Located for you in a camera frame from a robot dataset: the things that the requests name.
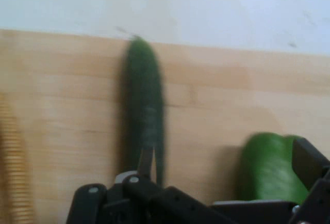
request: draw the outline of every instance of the wooden cutting board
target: wooden cutting board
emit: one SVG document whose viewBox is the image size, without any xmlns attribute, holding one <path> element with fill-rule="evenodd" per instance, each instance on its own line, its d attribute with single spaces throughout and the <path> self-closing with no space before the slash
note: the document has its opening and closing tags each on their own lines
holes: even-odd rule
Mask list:
<svg viewBox="0 0 330 224">
<path fill-rule="evenodd" d="M 0 91 L 26 141 L 39 223 L 65 223 L 74 191 L 120 172 L 119 74 L 127 42 L 0 31 Z M 167 184 L 233 197 L 255 132 L 298 134 L 330 155 L 330 57 L 152 44 L 166 89 Z"/>
</svg>

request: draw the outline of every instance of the black plastic part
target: black plastic part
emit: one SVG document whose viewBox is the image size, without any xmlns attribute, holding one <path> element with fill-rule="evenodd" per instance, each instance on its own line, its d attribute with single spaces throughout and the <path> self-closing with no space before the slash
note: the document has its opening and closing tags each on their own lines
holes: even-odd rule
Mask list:
<svg viewBox="0 0 330 224">
<path fill-rule="evenodd" d="M 221 202 L 211 208 L 237 223 L 279 224 L 289 222 L 292 209 L 296 205 L 294 202 L 281 200 L 234 201 Z"/>
<path fill-rule="evenodd" d="M 235 223 L 175 187 L 166 188 L 153 197 L 149 204 L 149 211 L 155 223 Z"/>
<path fill-rule="evenodd" d="M 131 183 L 131 178 L 138 178 L 138 182 Z M 142 207 L 147 207 L 152 196 L 160 193 L 163 189 L 152 181 L 139 175 L 132 175 L 123 182 L 123 196 L 133 201 L 138 201 Z"/>
<path fill-rule="evenodd" d="M 97 224 L 131 224 L 134 219 L 131 214 L 129 199 L 107 203 L 100 209 Z"/>
<path fill-rule="evenodd" d="M 90 191 L 92 188 L 97 188 L 97 191 Z M 76 190 L 67 224 L 95 224 L 106 191 L 107 188 L 103 184 L 88 184 Z"/>
<path fill-rule="evenodd" d="M 308 140 L 293 142 L 292 169 L 308 190 L 327 173 L 329 166 L 329 160 Z"/>
<path fill-rule="evenodd" d="M 307 199 L 290 220 L 290 224 L 301 222 L 311 224 L 327 223 L 330 217 L 330 181 L 319 179 Z"/>
</svg>

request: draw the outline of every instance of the white wall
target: white wall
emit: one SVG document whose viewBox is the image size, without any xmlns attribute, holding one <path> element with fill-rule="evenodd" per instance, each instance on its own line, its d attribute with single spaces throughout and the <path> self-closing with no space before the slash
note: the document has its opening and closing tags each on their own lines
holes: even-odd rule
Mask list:
<svg viewBox="0 0 330 224">
<path fill-rule="evenodd" d="M 0 0 L 0 28 L 330 54 L 329 0 Z"/>
</svg>

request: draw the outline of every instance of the screw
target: screw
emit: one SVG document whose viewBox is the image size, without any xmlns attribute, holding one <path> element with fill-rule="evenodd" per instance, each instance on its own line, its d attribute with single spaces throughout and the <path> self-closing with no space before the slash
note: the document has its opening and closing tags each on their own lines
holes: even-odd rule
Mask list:
<svg viewBox="0 0 330 224">
<path fill-rule="evenodd" d="M 97 187 L 92 187 L 88 190 L 88 193 L 96 193 L 98 192 L 98 188 Z"/>
<path fill-rule="evenodd" d="M 137 183 L 139 181 L 139 178 L 138 177 L 131 177 L 130 179 L 129 179 L 129 182 L 130 183 Z"/>
<path fill-rule="evenodd" d="M 300 207 L 299 205 L 294 206 L 294 207 L 292 208 L 292 213 L 293 213 L 293 214 L 297 213 L 299 207 Z"/>
</svg>

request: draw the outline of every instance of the green vegetable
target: green vegetable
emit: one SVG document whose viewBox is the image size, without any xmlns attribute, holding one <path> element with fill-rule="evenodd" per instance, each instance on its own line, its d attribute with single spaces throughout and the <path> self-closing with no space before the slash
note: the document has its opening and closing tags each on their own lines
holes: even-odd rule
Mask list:
<svg viewBox="0 0 330 224">
<path fill-rule="evenodd" d="M 238 173 L 239 200 L 281 199 L 298 204 L 305 200 L 308 191 L 291 165 L 296 138 L 260 133 L 248 140 Z"/>
<path fill-rule="evenodd" d="M 136 170 L 141 149 L 154 147 L 157 183 L 164 174 L 164 113 L 161 76 L 152 48 L 140 37 L 131 41 L 125 64 L 129 170 Z"/>
</svg>

